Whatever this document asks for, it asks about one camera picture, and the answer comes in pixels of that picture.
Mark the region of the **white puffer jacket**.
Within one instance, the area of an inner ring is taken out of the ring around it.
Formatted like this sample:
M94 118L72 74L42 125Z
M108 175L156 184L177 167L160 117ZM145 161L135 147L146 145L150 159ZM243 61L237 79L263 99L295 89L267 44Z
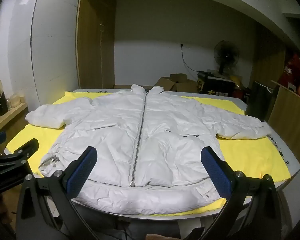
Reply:
M254 117L165 92L129 90L42 105L26 120L62 132L43 156L48 177L65 170L91 146L97 162L76 202L96 210L153 215L192 211L220 198L200 155L218 138L261 139L269 126Z

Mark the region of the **yellow table cloth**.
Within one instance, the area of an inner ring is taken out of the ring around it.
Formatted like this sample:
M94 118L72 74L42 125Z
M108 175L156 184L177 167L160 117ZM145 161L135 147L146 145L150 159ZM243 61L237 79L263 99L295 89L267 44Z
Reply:
M91 99L108 95L111 93L88 93L88 92L66 92L65 96L58 99L53 105L65 103L76 98L88 97ZM237 114L243 114L234 102L226 99L211 99L200 98L197 96L181 96L183 98L194 99L206 105L212 105L231 111ZM39 141L38 151L30 158L30 167L32 172L42 177L38 170L39 163L43 155L50 149L57 137L61 134L64 128L51 129L39 128L32 125L26 125L6 146L4 153L11 154L21 145L25 144L32 138ZM288 153L284 154L284 158L280 155L279 150L273 144L273 141L267 138L257 140L226 140L218 138L221 150L224 154L225 161L233 170L240 170L248 177L262 178L265 174L272 176L277 185L291 178L292 174L288 171L287 164L284 159L287 159ZM174 218L188 215L207 214L210 211L218 210L225 204L225 199L221 198L212 204L194 209L191 211L180 213L169 213L159 215L149 215L150 218Z

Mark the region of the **wooden side shelf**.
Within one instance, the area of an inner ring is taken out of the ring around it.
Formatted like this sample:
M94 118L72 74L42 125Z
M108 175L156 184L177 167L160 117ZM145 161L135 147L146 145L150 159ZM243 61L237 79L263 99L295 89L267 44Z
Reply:
M12 108L4 115L0 116L0 130L3 129L7 124L15 120L21 113L25 113L28 109L27 103L21 103L17 107Z

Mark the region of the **black yellow box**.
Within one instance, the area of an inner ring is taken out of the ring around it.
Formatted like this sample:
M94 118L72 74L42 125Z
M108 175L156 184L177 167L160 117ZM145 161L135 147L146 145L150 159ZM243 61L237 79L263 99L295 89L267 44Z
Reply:
M210 72L197 73L197 90L200 94L232 97L235 87L235 82L229 78L217 77Z

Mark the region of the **open cardboard box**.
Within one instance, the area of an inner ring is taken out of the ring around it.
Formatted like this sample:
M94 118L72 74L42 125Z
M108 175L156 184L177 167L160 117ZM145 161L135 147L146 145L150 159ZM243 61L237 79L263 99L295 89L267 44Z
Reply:
M162 87L164 91L198 93L197 82L187 78L186 74L170 74L161 77L155 86Z

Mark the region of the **wooden wardrobe door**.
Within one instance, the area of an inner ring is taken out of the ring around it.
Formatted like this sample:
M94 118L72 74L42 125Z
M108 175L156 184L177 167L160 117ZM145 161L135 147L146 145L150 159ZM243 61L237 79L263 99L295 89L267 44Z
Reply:
M116 0L79 0L76 22L76 59L79 87L115 86Z

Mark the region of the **black standing fan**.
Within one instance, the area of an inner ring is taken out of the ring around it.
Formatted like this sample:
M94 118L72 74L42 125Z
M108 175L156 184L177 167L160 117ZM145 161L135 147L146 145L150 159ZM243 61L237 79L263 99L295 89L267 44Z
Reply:
M213 56L219 66L218 73L223 75L225 70L235 67L239 61L239 49L226 40L218 42L214 48Z

